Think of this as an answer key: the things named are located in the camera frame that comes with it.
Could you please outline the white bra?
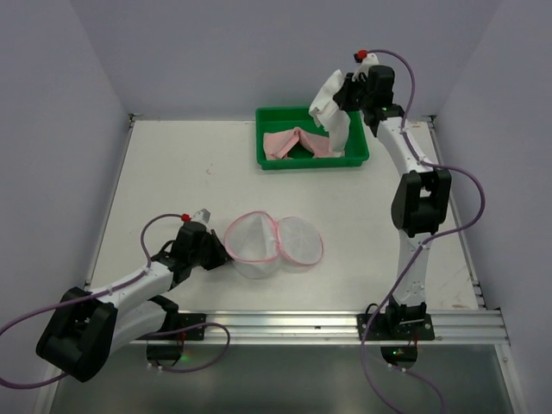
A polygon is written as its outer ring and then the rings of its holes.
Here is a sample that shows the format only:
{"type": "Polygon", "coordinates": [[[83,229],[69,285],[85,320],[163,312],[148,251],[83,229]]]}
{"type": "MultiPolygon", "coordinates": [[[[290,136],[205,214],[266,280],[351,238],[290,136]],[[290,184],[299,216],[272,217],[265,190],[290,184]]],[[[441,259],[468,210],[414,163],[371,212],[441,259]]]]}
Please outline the white bra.
{"type": "Polygon", "coordinates": [[[314,123],[329,134],[329,155],[333,158],[344,155],[349,134],[349,116],[334,100],[334,95],[344,86],[344,80],[341,70],[334,71],[324,82],[309,108],[314,123]]]}

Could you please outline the white mesh laundry bag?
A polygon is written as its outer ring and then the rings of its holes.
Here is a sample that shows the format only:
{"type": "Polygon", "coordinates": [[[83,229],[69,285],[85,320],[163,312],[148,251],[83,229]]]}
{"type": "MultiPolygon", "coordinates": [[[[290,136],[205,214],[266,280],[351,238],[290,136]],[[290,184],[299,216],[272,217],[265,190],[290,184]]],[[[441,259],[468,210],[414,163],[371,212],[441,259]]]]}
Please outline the white mesh laundry bag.
{"type": "Polygon", "coordinates": [[[303,218],[274,219],[265,211],[252,211],[227,228],[223,245],[235,270],[249,279],[266,279],[275,273],[304,273],[323,258],[323,239],[303,218]]]}

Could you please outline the pink bra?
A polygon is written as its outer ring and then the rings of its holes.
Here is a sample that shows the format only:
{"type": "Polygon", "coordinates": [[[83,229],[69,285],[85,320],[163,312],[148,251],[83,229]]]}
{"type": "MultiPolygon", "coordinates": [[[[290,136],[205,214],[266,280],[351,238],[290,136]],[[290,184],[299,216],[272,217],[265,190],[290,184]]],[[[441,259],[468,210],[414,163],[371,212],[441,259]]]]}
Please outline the pink bra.
{"type": "Polygon", "coordinates": [[[312,134],[299,127],[263,135],[263,150],[268,160],[288,159],[290,151],[297,145],[306,149],[314,158],[331,156],[329,137],[312,134]]]}

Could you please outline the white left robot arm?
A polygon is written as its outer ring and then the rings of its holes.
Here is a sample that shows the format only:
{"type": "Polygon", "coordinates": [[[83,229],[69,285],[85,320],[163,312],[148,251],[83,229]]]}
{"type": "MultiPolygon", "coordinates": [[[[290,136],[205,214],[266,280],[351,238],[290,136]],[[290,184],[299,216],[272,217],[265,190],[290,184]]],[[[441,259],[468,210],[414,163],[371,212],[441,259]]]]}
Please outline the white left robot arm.
{"type": "Polygon", "coordinates": [[[214,230],[202,222],[185,222],[143,269],[91,292],[79,287],[68,290],[35,352],[86,382],[111,354],[134,340],[165,337],[178,345],[201,341],[209,326],[205,314],[183,316],[165,294],[187,280],[194,268],[210,271],[231,260],[214,230]]]}

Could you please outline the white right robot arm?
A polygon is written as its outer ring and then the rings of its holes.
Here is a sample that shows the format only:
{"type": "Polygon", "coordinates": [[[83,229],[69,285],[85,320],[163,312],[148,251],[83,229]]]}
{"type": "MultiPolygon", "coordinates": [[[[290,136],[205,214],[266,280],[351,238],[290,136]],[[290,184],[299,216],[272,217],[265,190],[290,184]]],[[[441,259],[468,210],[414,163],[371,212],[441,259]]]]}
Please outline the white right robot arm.
{"type": "Polygon", "coordinates": [[[431,166],[409,137],[405,112],[393,102],[394,81],[391,67],[371,66],[365,73],[347,74],[334,95],[340,109],[363,115],[400,176],[391,204],[399,235],[397,280],[382,305],[358,315],[357,326],[365,341],[431,341],[435,334],[425,294],[430,238],[447,216],[452,177],[431,166]]]}

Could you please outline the green plastic tray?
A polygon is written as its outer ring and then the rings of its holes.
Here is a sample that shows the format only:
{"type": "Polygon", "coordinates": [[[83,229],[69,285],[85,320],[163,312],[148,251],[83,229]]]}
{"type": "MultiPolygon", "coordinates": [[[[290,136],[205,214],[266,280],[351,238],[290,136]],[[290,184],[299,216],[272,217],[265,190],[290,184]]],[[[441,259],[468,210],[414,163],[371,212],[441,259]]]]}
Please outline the green plastic tray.
{"type": "Polygon", "coordinates": [[[262,170],[297,170],[320,168],[359,167],[368,160],[370,153],[361,116],[349,112],[348,141],[345,153],[339,158],[314,158],[299,145],[294,147],[289,158],[268,160],[263,150],[263,135],[299,127],[307,132],[328,137],[322,127],[317,127],[308,113],[307,106],[265,107],[255,111],[256,160],[262,170]]]}

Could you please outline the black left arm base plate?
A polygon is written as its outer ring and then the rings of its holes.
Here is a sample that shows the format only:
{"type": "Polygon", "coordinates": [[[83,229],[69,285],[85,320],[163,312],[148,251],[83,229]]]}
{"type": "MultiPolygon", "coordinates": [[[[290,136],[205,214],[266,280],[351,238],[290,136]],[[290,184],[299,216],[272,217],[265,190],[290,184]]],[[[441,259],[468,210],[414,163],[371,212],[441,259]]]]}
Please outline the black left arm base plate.
{"type": "Polygon", "coordinates": [[[140,336],[139,340],[173,340],[200,342],[204,339],[207,315],[205,313],[179,313],[166,327],[140,336]]]}

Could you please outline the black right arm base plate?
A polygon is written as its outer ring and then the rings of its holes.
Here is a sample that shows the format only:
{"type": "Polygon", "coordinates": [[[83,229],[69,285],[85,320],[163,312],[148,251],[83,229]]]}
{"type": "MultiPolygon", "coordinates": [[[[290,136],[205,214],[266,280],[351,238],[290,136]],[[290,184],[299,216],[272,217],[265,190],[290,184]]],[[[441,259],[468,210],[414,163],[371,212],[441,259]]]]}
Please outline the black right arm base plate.
{"type": "Polygon", "coordinates": [[[370,312],[376,304],[370,304],[363,313],[356,315],[356,328],[362,339],[368,320],[374,315],[366,334],[367,341],[434,341],[436,335],[427,312],[427,305],[422,302],[417,306],[389,304],[384,312],[370,312]]]}

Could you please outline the aluminium front mounting rail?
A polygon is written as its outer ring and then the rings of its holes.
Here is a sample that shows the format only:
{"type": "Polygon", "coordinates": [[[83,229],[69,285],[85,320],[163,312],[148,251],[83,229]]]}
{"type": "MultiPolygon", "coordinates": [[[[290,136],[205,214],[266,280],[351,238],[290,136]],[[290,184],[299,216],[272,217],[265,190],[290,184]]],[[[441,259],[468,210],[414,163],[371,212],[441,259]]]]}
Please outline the aluminium front mounting rail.
{"type": "MultiPolygon", "coordinates": [[[[358,345],[356,311],[206,311],[206,321],[229,330],[233,345],[358,345]]],[[[498,310],[432,310],[429,345],[504,345],[498,310]]]]}

